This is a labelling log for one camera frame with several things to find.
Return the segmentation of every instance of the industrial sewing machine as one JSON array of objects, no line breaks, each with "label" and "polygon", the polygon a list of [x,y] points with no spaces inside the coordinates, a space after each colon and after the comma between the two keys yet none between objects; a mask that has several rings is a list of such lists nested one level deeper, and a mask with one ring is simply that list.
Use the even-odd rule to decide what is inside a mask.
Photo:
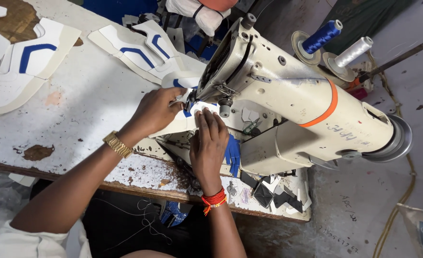
[{"label": "industrial sewing machine", "polygon": [[400,117],[361,102],[261,37],[248,14],[227,32],[186,104],[249,100],[287,120],[241,144],[241,167],[268,175],[313,164],[338,169],[337,158],[386,162],[410,151]]}]

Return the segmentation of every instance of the scissors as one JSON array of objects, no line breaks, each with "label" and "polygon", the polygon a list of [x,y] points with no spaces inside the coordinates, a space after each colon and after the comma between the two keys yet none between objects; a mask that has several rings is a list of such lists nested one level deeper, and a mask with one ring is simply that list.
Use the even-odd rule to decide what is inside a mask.
[{"label": "scissors", "polygon": [[159,146],[167,153],[170,158],[177,164],[180,171],[183,173],[189,174],[189,184],[191,185],[192,189],[196,191],[201,191],[202,188],[200,187],[200,183],[198,179],[195,177],[194,172],[192,171],[192,166],[189,165],[183,158],[173,153],[173,151],[169,150],[165,144],[159,140],[156,140]]}]

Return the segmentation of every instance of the left hand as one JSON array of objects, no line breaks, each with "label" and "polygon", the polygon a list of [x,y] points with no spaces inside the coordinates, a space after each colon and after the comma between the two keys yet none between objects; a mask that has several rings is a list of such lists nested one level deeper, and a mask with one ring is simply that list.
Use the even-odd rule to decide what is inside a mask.
[{"label": "left hand", "polygon": [[141,99],[134,116],[117,133],[119,139],[129,148],[140,139],[167,127],[184,108],[183,102],[169,103],[184,95],[186,88],[172,87],[152,90]]}]

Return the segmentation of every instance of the gold watch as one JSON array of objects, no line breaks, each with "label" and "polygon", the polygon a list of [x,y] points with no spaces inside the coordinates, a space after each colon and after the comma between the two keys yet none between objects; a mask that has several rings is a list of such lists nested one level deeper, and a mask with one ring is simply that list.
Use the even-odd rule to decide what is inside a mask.
[{"label": "gold watch", "polygon": [[123,144],[123,142],[117,138],[116,133],[117,131],[112,131],[105,138],[103,138],[103,141],[106,142],[117,154],[124,158],[128,158],[128,156],[130,156],[133,151],[132,149],[125,146],[125,144]]}]

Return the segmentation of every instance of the wooden table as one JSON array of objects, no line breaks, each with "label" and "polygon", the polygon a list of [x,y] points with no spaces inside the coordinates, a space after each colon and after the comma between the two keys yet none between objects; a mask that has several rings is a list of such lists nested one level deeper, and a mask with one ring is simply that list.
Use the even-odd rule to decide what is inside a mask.
[{"label": "wooden table", "polygon": [[[0,18],[0,34],[11,43],[36,38],[32,28],[42,17],[82,31],[48,82],[24,106],[0,117],[0,171],[55,180],[96,150],[108,132],[121,128],[135,112],[142,93],[158,85],[87,39],[90,32],[108,24],[120,25],[66,0],[0,0],[0,6],[8,9],[7,16]],[[183,61],[191,70],[203,70],[187,56]],[[120,162],[100,188],[201,203],[173,162],[143,155]],[[234,212],[298,223],[311,217],[310,208],[302,217],[230,206]]]}]

